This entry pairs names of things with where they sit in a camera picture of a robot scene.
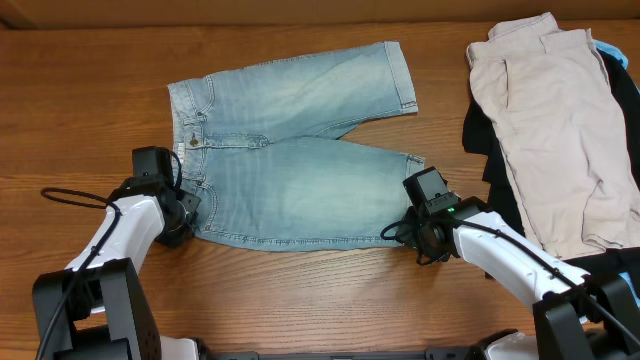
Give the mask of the light blue garment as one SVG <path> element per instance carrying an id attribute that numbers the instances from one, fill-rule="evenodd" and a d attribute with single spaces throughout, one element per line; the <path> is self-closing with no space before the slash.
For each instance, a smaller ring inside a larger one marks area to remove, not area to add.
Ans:
<path id="1" fill-rule="evenodd" d="M 628 66 L 629 66 L 629 60 L 626 57 L 626 55 L 619 48 L 615 47 L 614 45 L 611 45 L 611 44 L 605 43 L 603 41 L 600 41 L 600 40 L 596 40 L 595 43 L 596 43 L 596 47 L 597 47 L 597 49 L 599 51 L 605 53 L 609 57 L 614 58 L 615 61 L 624 69 L 624 72 L 628 73 L 627 69 L 628 69 Z M 633 278 L 631 276 L 631 272 L 629 270 L 620 271 L 619 275 L 630 286 L 636 303 L 639 303 L 639 287 L 634 284 L 634 280 L 633 280 Z"/>

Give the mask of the beige shorts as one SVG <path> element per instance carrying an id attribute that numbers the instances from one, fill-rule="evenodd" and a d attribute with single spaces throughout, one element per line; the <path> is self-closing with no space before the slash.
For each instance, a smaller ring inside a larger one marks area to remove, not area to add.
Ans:
<path id="1" fill-rule="evenodd" d="M 560 259 L 638 247 L 625 119 L 590 30 L 544 13 L 496 24 L 466 54 L 526 238 Z"/>

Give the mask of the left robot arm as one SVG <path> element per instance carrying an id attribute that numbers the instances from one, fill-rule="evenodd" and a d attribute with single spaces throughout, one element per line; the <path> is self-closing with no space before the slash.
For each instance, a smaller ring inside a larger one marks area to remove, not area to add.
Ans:
<path id="1" fill-rule="evenodd" d="M 106 198 L 53 187 L 41 191 L 55 202 L 102 209 L 105 218 L 63 270 L 34 282 L 37 360 L 209 356 L 198 339 L 160 335 L 138 277 L 153 243 L 176 248 L 191 238 L 200 199 L 182 189 L 182 166 L 173 151 L 138 148 L 132 162 L 132 176 Z"/>

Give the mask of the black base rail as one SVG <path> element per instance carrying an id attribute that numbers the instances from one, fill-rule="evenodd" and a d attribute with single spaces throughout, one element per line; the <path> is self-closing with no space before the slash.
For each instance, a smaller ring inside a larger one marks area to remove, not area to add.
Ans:
<path id="1" fill-rule="evenodd" d="M 259 354 L 257 352 L 213 353 L 204 350 L 200 360 L 485 360 L 482 351 L 469 347 L 433 347 L 413 352 L 355 352 Z"/>

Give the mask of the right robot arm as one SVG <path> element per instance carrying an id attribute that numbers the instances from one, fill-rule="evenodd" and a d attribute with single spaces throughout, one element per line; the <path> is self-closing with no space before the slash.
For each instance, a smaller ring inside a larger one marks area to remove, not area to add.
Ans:
<path id="1" fill-rule="evenodd" d="M 534 317 L 535 333 L 498 332 L 467 347 L 429 350 L 428 359 L 636 359 L 639 307 L 617 273 L 591 274 L 521 236 L 476 197 L 461 199 L 436 168 L 403 182 L 411 201 L 393 240 L 420 266 L 455 257 L 481 268 Z"/>

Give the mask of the light blue denim shorts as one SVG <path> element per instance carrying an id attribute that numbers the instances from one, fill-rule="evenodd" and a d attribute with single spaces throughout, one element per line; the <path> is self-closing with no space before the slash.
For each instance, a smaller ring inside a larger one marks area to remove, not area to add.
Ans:
<path id="1" fill-rule="evenodd" d="M 414 114 L 401 46 L 385 41 L 169 85 L 195 235 L 261 251 L 391 247 L 421 157 L 352 143 L 364 122 Z"/>

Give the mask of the black garment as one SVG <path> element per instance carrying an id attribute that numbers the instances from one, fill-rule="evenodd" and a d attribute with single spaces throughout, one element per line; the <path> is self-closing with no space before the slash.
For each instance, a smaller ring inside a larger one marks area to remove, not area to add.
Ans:
<path id="1" fill-rule="evenodd" d="M 635 179 L 639 178 L 639 90 L 629 73 L 605 53 L 598 50 L 608 72 L 611 92 L 618 102 L 625 118 L 627 150 L 631 170 Z M 521 211 L 518 209 L 515 193 L 507 177 L 505 161 L 491 120 L 476 101 L 470 103 L 462 134 L 462 144 L 466 152 L 487 157 L 483 180 L 490 184 L 488 203 L 503 220 L 518 233 L 524 234 Z M 639 287 L 639 250 L 608 250 L 603 254 L 571 259 L 570 264 L 581 267 L 592 274 L 613 273 L 629 270 L 634 284 Z"/>

